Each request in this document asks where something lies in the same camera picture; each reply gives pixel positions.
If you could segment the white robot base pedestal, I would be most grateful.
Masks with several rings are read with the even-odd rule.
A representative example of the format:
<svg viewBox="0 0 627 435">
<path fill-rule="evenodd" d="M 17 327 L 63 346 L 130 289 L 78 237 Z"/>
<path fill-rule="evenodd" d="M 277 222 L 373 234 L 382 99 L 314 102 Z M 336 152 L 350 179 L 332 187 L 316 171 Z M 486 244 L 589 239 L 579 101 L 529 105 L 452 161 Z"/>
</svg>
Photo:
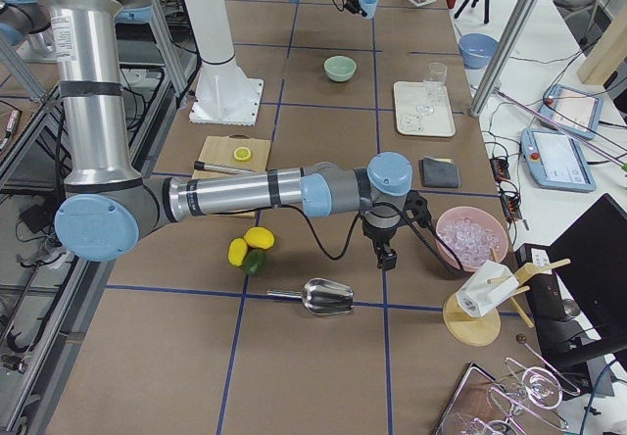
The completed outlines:
<svg viewBox="0 0 627 435">
<path fill-rule="evenodd" d="M 252 126 L 264 82 L 239 67 L 224 0 L 184 0 L 201 60 L 190 120 Z"/>
</svg>

